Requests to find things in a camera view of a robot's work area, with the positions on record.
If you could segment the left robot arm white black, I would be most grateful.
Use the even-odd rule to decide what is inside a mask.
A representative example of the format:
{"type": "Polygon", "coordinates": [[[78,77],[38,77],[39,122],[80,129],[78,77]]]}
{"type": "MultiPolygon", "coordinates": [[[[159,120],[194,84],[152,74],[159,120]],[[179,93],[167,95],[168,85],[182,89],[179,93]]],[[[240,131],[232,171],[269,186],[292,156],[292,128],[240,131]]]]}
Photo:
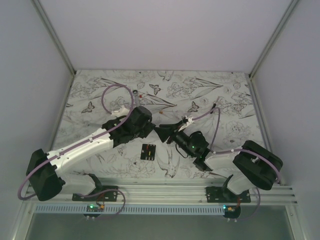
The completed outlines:
{"type": "Polygon", "coordinates": [[[146,138],[155,128],[152,113],[143,106],[127,114],[116,113],[89,136],[64,148],[32,153],[26,176],[39,201],[48,201],[61,192],[86,196],[91,201],[102,195],[98,178],[92,173],[71,176],[69,171],[82,161],[136,138],[146,138]]]}

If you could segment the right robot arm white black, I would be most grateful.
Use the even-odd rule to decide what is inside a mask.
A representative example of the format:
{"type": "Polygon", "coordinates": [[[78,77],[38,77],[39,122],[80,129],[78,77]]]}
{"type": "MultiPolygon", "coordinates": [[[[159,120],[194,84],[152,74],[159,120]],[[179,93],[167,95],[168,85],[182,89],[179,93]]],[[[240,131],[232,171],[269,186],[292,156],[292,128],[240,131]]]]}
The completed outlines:
{"type": "Polygon", "coordinates": [[[226,202],[234,202],[251,188],[269,191],[280,180],[283,161],[252,140],[236,149],[214,151],[201,131],[187,135],[181,123],[161,124],[154,130],[163,143],[175,143],[191,157],[199,171],[229,170],[221,190],[226,202]]]}

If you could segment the black fuse box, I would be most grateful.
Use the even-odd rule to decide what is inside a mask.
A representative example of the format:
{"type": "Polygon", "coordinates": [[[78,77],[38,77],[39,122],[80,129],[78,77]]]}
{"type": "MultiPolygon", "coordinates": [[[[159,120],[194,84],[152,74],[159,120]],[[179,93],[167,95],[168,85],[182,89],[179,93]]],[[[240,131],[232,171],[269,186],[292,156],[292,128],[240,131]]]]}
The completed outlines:
{"type": "Polygon", "coordinates": [[[155,144],[143,144],[140,153],[140,159],[145,161],[154,161],[156,155],[156,145],[155,144]]]}

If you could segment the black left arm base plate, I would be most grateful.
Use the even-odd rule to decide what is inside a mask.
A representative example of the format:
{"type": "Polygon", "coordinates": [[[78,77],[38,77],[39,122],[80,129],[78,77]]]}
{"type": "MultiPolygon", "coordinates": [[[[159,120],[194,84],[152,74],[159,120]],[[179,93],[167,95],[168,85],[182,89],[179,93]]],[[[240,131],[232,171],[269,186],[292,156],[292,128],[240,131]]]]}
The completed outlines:
{"type": "Polygon", "coordinates": [[[116,202],[118,197],[118,186],[115,185],[103,185],[102,187],[96,187],[92,192],[88,194],[88,197],[83,197],[78,194],[72,195],[72,201],[74,202],[116,202]]]}

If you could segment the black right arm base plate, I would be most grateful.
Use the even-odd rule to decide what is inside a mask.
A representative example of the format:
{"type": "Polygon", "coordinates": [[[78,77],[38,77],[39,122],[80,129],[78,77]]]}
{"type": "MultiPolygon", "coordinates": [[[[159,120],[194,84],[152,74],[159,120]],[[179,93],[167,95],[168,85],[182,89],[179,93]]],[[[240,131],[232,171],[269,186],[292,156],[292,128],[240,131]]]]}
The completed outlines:
{"type": "Polygon", "coordinates": [[[251,195],[249,190],[243,191],[241,194],[236,195],[228,190],[226,187],[221,186],[207,186],[205,188],[205,196],[208,203],[250,203],[251,195]]]}

